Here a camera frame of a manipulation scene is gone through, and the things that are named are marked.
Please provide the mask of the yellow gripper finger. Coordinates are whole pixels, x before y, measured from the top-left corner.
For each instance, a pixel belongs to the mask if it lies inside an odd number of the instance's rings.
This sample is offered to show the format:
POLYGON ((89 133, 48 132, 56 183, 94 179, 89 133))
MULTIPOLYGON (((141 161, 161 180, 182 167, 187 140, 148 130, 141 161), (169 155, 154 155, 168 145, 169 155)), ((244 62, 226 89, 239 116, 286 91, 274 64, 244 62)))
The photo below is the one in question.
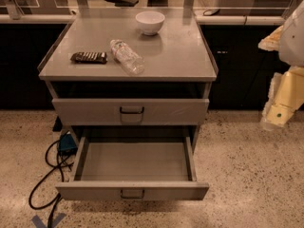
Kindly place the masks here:
POLYGON ((272 78, 260 124, 272 131, 283 127, 304 104, 304 68, 291 66, 272 78))
POLYGON ((278 51, 282 29, 282 26, 276 28, 271 34, 258 43, 258 47, 267 51, 278 51))

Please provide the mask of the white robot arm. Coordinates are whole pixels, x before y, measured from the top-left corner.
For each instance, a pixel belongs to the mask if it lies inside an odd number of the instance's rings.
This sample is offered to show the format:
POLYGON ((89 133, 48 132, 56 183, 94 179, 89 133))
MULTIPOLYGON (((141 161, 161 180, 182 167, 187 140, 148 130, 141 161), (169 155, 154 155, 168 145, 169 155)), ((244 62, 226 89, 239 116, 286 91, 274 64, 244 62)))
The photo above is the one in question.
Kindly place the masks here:
POLYGON ((279 59, 290 66, 271 80, 260 121, 265 130, 271 131, 283 127, 304 104, 304 1, 258 47, 276 50, 279 59))

